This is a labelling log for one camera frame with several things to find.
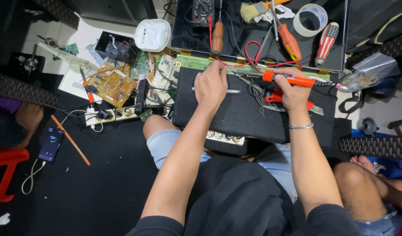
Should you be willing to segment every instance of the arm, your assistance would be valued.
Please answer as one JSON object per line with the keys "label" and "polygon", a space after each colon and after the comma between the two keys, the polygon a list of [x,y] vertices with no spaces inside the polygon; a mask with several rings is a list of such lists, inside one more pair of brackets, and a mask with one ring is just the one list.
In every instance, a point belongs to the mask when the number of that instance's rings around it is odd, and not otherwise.
{"label": "arm", "polygon": [[[307,78],[295,68],[275,69],[275,73]],[[283,76],[275,80],[283,91],[283,104],[291,126],[310,125],[307,99],[310,88],[291,86]],[[313,128],[290,129],[291,169],[294,186],[303,203],[306,217],[315,207],[322,204],[343,206],[334,174],[326,160]]]}
{"label": "arm", "polygon": [[185,222],[186,206],[197,177],[205,137],[226,95],[224,65],[214,61],[203,73],[198,73],[194,87],[198,107],[157,174],[141,217],[161,215],[182,225]]}

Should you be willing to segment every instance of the multimeter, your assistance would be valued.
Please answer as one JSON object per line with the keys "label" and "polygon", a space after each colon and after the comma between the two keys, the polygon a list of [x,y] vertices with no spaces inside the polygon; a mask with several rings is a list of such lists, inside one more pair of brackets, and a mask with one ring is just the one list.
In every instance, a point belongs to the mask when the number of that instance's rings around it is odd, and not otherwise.
{"label": "multimeter", "polygon": [[194,0],[192,6],[192,23],[197,27],[208,27],[208,17],[214,24],[214,0]]}

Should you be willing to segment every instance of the red plastic chair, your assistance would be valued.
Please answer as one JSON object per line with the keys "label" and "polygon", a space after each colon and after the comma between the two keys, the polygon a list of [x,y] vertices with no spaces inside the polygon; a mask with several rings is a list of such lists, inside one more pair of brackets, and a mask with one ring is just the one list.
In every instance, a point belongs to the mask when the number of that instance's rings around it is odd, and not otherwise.
{"label": "red plastic chair", "polygon": [[15,172],[16,165],[29,159],[29,152],[26,149],[21,150],[3,150],[0,151],[0,166],[7,165],[6,172],[4,173],[3,179],[0,183],[0,202],[8,202],[13,199],[14,194],[6,195],[7,187]]}

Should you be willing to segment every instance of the plastic bag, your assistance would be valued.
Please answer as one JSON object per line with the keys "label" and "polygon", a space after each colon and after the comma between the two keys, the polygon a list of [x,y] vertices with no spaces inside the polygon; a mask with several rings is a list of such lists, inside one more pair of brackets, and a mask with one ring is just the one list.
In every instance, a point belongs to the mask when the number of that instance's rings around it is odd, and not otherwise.
{"label": "plastic bag", "polygon": [[396,60],[380,52],[362,60],[353,68],[356,69],[356,72],[347,75],[340,82],[348,88],[346,92],[373,87],[382,83],[385,77],[401,74]]}

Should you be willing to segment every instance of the yellow circuit board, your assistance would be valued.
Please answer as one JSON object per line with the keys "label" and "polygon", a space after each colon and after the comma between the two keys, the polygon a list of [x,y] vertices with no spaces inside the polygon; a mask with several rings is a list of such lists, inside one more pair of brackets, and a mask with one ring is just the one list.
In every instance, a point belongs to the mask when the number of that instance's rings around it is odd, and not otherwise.
{"label": "yellow circuit board", "polygon": [[121,108],[133,89],[137,88],[138,83],[129,77],[129,66],[114,69],[115,67],[105,62],[98,72],[111,71],[92,76],[85,83],[85,88],[115,107]]}

